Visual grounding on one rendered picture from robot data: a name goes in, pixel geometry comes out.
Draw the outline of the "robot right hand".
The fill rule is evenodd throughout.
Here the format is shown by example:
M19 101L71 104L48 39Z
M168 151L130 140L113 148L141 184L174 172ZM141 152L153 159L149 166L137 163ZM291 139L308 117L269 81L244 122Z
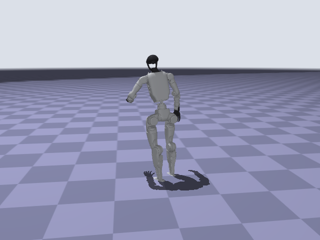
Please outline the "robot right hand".
M177 118L178 118L177 121L178 121L178 122L179 122L180 119L181 119L181 116L180 116L181 114L180 114L179 111L180 111L180 107L178 107L178 110L175 110L175 109L174 109L174 112L173 112L173 113L177 116Z

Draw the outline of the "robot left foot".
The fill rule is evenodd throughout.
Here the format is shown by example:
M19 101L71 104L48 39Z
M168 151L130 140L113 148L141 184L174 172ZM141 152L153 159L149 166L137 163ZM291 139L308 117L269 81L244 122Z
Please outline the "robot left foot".
M164 182L165 180L160 178L160 180L157 179L157 177L154 177L155 180L160 181L160 182Z

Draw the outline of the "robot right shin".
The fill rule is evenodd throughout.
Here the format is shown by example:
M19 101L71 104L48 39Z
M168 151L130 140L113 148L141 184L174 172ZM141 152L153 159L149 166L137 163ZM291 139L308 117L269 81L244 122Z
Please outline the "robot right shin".
M169 163L169 174L173 175L175 174L175 162L176 162L176 144L175 145L175 150L174 151L168 151L166 150L166 156L167 156L167 162Z

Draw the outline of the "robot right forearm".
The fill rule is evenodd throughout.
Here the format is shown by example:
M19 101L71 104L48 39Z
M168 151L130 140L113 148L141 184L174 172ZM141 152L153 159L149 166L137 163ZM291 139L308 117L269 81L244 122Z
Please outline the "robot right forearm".
M178 111L178 107L180 106L180 93L177 96L173 97L174 99L174 109Z

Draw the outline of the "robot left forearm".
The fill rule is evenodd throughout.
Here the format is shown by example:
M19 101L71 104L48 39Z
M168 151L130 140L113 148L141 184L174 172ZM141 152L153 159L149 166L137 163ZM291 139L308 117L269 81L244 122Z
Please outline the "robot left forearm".
M131 92L130 92L130 93L131 93ZM129 94L130 94L130 93L129 93ZM129 96L129 94L128 94L128 96ZM128 97L128 96L127 96L127 101L128 101L129 103L132 103L134 100L133 100L133 99L131 99L131 98L130 98L130 97Z

